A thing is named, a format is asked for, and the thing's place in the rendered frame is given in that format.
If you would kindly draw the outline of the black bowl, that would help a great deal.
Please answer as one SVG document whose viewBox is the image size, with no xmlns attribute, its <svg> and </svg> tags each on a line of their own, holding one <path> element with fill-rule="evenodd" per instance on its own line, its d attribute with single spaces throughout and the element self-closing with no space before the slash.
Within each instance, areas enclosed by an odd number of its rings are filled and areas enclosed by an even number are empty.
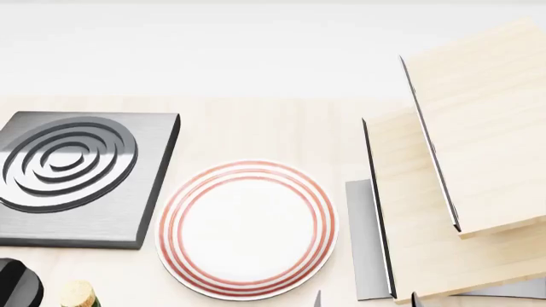
<svg viewBox="0 0 546 307">
<path fill-rule="evenodd" d="M 0 307 L 39 307 L 44 286 L 20 260 L 0 258 Z"/>
</svg>

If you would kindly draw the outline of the grey flat stove burner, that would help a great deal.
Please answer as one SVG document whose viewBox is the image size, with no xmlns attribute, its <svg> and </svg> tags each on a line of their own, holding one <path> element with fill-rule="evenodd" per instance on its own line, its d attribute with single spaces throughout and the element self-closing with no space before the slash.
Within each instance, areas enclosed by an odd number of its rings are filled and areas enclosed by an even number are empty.
<svg viewBox="0 0 546 307">
<path fill-rule="evenodd" d="M 16 112 L 0 124 L 0 246 L 137 250 L 175 113 Z"/>
</svg>

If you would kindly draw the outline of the white plate with red rings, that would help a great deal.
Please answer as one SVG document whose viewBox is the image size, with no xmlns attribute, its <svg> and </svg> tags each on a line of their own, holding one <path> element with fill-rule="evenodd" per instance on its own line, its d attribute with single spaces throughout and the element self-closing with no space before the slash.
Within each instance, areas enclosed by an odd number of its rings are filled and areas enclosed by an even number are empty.
<svg viewBox="0 0 546 307">
<path fill-rule="evenodd" d="M 235 160 L 193 175 L 166 202 L 155 245 L 166 271 L 210 298 L 257 301 L 301 286 L 328 261 L 340 229 L 304 171 Z"/>
</svg>

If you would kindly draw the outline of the light wooden cabinet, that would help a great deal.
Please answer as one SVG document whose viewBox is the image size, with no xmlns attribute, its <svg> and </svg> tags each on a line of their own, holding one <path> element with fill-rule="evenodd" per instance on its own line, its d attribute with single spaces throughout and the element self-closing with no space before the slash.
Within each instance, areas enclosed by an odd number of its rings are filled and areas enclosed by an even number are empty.
<svg viewBox="0 0 546 307">
<path fill-rule="evenodd" d="M 402 60 L 413 104 L 365 119 L 396 305 L 546 277 L 546 31 L 511 22 Z"/>
</svg>

